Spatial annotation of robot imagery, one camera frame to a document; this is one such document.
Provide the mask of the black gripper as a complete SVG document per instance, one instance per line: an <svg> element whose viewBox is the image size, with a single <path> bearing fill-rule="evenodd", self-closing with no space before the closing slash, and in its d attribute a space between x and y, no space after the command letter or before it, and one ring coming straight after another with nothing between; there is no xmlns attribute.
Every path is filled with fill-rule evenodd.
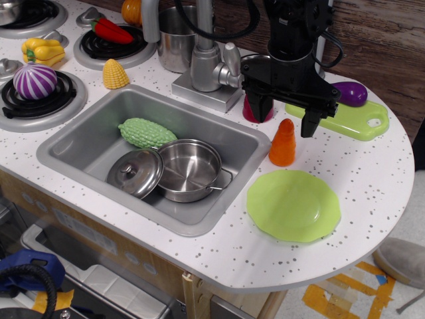
<svg viewBox="0 0 425 319"><path fill-rule="evenodd" d="M255 119L265 122L274 100L305 108L301 137L311 138L322 118L336 115L341 93L318 75L314 53L311 49L303 57L284 60L269 55L269 64L241 67L242 88Z"/></svg>

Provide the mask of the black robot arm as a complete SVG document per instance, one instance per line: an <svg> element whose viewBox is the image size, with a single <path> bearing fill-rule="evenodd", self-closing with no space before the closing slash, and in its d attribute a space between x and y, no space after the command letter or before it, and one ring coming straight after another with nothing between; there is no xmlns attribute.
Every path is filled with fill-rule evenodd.
<svg viewBox="0 0 425 319"><path fill-rule="evenodd" d="M241 62L242 89L253 116L264 122L278 100L304 108L301 136L310 138L320 121L337 112L341 93L315 69L319 37L332 39L334 8L328 1L265 1L270 22L266 57Z"/></svg>

